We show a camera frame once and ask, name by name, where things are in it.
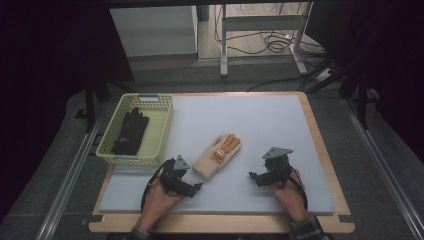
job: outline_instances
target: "table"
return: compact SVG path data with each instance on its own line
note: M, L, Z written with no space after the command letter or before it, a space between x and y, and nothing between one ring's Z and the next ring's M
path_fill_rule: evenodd
M267 96L296 95L299 97L311 135L319 155L326 180L330 187L335 213L331 216L319 216L321 225L326 232L349 233L355 228L350 210L341 190L336 173L327 153L319 128L315 122L308 99L301 92L269 92L269 93L190 93L174 94L174 96ZM139 214L100 212L99 205L112 176L114 166L110 166L100 191L94 216L102 216L101 221L90 222L89 229L93 232L130 232ZM183 214L172 213L161 219L153 232L157 233L285 233L290 232L288 216L277 215L230 215L230 214Z

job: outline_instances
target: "cable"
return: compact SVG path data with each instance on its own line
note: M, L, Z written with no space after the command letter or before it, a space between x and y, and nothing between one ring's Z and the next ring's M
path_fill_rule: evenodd
M271 12L272 12L272 10L274 8L277 9L276 6L277 6L277 3L275 3L275 5L271 8L269 14L271 14ZM243 14L246 15L246 13L242 9L241 4L239 5L239 7L240 7L240 10L243 12ZM278 10L278 14L281 14L283 7L284 7L284 4L281 5L280 9ZM220 44L222 44L222 40L220 39L219 34L218 34L218 22L219 22L219 17L221 16L222 6L219 9L218 16L217 16L216 11L217 11L216 10L216 5L214 5L214 18L215 18L214 19L215 20L214 21L214 23L215 23L214 38L215 38L215 41L217 41ZM256 33L244 34L244 35L239 35L239 36L235 36L235 37L226 38L226 40L228 41L228 40L232 40L232 39L236 39L236 38L254 36L254 35L259 35L259 34L263 34L263 33L264 32L261 31L261 32L256 32ZM233 50L236 50L236 51L245 53L245 54L251 54L251 55L259 54L259 53L262 53L262 52L264 52L266 50L269 50L269 51L271 51L273 53L281 53L281 52L283 52L290 45L290 42L287 39L285 39L285 38L277 37L277 36L273 35L274 33L281 34L281 35L282 34L287 35L286 33L280 33L280 32L276 32L276 31L272 31L270 33L270 35L268 35L268 36L266 36L264 38L264 42L266 44L265 48L262 49L262 50L259 50L257 52L248 52L248 51L244 51L242 49L235 48L235 47L227 47L227 48L228 49L233 49ZM273 41L271 41L270 40L271 38L279 38L279 40L273 40Z
M306 56L315 56L315 57L325 57L328 54L327 53L315 53L315 52L309 52L304 50L303 48L299 47L299 52L302 53L302 55Z
M152 186L152 183L159 176L159 173L162 170L162 168L165 166L165 163L167 163L167 161L163 162L162 165L160 165L160 167L153 174L152 178L150 178L149 182L147 182L146 188L144 189L144 192L143 192L143 197L141 198L141 204L140 204L141 212L143 211L144 204L146 203L146 197L147 197L147 194L149 193L150 186Z
M241 4L240 4L240 11L241 11L244 15L246 15L246 13L243 11L243 8L241 8Z
M256 84L256 85L253 85L252 87L248 88L248 89L246 90L246 92L250 92L250 91L252 91L252 89L257 88L257 87L260 87L260 86L262 86L262 85L271 84L271 83L276 83L276 82L281 82L281 81L288 81L288 80L298 80L298 79L302 79L302 78L305 78L305 77L308 77L308 76L309 76L309 75L307 75L307 76L302 76L302 77L294 77L294 78L277 79L277 80L271 80L271 81L268 81L268 82L258 83L258 84Z
M320 44L313 44L313 43L307 43L307 42L304 42L304 41L300 41L300 43L303 43L303 44L305 44L305 45L310 45L310 46L314 46L314 47L321 47L321 48L324 48L322 45L320 45Z
M300 10L300 5L302 4L302 2L299 2L299 6L297 6L297 11L296 14L299 14L299 10Z
M306 196L305 189L302 184L302 180L300 180L300 176L298 175L296 170L292 166L290 167L292 171L295 172L297 179L299 179L299 183L295 179L293 179L291 176L289 176L288 180L290 180L290 182L292 182L296 186L297 190L299 190L299 193L303 198L303 206L305 207L306 210L308 210L308 197Z
M316 68L316 67L319 66L319 64L318 65L312 65L310 62L308 62L308 59L309 58L326 58L326 57L325 56L306 56L305 57L305 60L304 60L305 64L308 65L308 66L310 66L310 67Z
M320 64L318 64L318 66L311 72L311 74L309 74L308 77L303 80L297 90L304 92L305 86L311 81L311 79L314 79L310 77L316 75L318 72L321 72L329 63L329 59L330 58L325 58L322 62L320 62Z

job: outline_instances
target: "metal stand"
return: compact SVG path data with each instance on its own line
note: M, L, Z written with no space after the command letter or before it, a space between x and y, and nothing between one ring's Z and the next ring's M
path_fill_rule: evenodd
M109 82L128 93L136 93L137 90L125 85L122 82L118 82L112 79L106 74L96 73L91 68L90 63L87 60L83 61L81 69L83 71L83 76L85 77L85 102L87 107L87 114L85 114L85 117L87 118L87 128L85 132L90 133L96 122L93 93L96 94L100 102L109 101L111 94L106 86L106 82Z
M226 5L222 5L221 76L228 76L227 32L262 30L297 30L296 39L289 48L300 74L306 75L308 72L300 57L299 45L311 6L312 3L308 2L301 15L227 17Z

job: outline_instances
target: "metal rail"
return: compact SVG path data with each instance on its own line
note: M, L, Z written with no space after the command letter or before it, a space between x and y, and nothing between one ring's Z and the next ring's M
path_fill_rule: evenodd
M412 234L415 239L423 240L424 239L424 224L423 221L415 209L413 203L407 196L407 194L403 191L403 188L400 186L397 181L395 175L387 164L384 156L380 152L377 144L374 142L371 134L368 130L365 130L362 127L362 124L356 117L356 110L353 106L352 102L342 99L342 103L344 104L352 122L355 126L361 140L367 147L368 152L371 155L371 158L380 172L380 175L385 182L387 188L389 189L396 205L398 206L400 212L405 218L406 223L408 224Z
M54 232L56 231L57 225L59 224L60 218L62 217L63 211L65 210L66 204L68 203L69 197L74 189L75 183L81 172L82 166L85 163L90 147L96 137L96 133L99 129L100 122L103 119L105 106L103 104L99 107L99 116L94 123L93 129L90 133L87 133L84 140L69 167L68 172L63 179L62 185L56 194L55 199L44 219L43 224L40 227L40 231L37 234L36 240L52 239Z

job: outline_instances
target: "black glove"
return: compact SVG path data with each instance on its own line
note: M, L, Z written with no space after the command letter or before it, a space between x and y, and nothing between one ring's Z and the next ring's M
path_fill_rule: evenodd
M148 123L149 118L143 117L137 107L131 113L127 112L112 152L117 155L136 155Z

